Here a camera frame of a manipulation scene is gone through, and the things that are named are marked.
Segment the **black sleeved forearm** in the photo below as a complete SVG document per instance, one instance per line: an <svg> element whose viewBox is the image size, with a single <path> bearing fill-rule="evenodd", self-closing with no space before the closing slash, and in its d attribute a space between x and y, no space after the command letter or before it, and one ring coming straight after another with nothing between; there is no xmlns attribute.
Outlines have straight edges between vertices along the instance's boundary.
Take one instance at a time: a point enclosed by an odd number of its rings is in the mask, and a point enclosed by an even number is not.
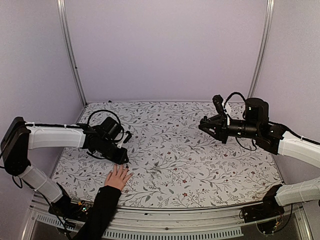
<svg viewBox="0 0 320 240"><path fill-rule="evenodd" d="M112 186L101 187L85 224L72 239L100 240L115 215L120 196L121 191L117 188Z"/></svg>

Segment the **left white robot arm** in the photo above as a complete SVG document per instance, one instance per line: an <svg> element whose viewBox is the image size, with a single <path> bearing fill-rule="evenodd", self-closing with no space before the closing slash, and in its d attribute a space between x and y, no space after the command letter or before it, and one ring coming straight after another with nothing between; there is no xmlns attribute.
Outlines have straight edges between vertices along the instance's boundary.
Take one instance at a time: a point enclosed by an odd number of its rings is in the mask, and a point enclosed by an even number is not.
<svg viewBox="0 0 320 240"><path fill-rule="evenodd" d="M44 195L63 217L70 217L75 211L70 197L58 183L31 164L28 152L40 148L77 148L86 150L95 159L122 165L129 162L123 144L131 138L132 134L124 130L120 121L111 117L95 126L34 123L16 117L1 141L0 156L9 175Z"/></svg>

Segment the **person's bare hand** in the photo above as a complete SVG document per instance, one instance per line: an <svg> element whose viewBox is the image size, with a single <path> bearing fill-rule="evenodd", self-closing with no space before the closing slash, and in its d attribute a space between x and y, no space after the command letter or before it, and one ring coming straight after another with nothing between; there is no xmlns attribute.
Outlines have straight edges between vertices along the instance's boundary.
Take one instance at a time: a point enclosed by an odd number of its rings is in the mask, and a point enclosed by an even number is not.
<svg viewBox="0 0 320 240"><path fill-rule="evenodd" d="M118 189L122 191L128 180L132 177L132 173L128 173L128 170L126 170L126 166L122 165L113 165L113 169L109 172L107 175L105 181L104 181L104 186L109 186L113 187L115 189Z"/></svg>

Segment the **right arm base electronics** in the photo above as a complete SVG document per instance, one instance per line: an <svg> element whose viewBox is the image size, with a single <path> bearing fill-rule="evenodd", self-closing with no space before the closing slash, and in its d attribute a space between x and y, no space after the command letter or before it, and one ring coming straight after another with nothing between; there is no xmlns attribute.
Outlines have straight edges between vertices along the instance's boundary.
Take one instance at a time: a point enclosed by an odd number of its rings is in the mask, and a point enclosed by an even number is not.
<svg viewBox="0 0 320 240"><path fill-rule="evenodd" d="M283 223L285 209L277 203L275 198L277 191L282 186L282 184L272 186L262 198L262 203L242 207L238 215L239 218L243 219L245 223L273 218L273 220L256 224L258 231L264 236L274 235L282 231L289 224L293 214L293 204L291 204L290 214L287 221Z"/></svg>

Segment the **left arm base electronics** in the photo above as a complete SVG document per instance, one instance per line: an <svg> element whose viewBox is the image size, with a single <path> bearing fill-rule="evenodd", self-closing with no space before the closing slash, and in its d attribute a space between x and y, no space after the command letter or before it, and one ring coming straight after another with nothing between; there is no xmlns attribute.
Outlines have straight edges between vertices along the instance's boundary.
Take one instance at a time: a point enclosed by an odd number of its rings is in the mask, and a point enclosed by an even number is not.
<svg viewBox="0 0 320 240"><path fill-rule="evenodd" d="M62 225L61 231L68 240L72 239L70 233L76 227L76 224L69 220L85 222L93 206L84 200L72 201L65 192L56 201L50 201L45 196L43 198L49 205L48 212L57 217L58 222Z"/></svg>

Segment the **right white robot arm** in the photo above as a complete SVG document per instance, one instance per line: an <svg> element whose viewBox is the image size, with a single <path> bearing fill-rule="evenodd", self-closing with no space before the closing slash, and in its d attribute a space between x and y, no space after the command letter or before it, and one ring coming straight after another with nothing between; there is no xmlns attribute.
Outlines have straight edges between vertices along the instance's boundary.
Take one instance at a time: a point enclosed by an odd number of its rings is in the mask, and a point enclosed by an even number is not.
<svg viewBox="0 0 320 240"><path fill-rule="evenodd" d="M198 128L225 144L229 137L250 139L261 149L292 157L314 167L320 166L320 144L293 132L287 126L269 120L269 104L256 97L244 100L243 119L232 119L227 110L228 101L215 95L212 102L217 115L204 116ZM278 207L320 199L320 179L290 185L273 186L263 197L258 213L269 218Z"/></svg>

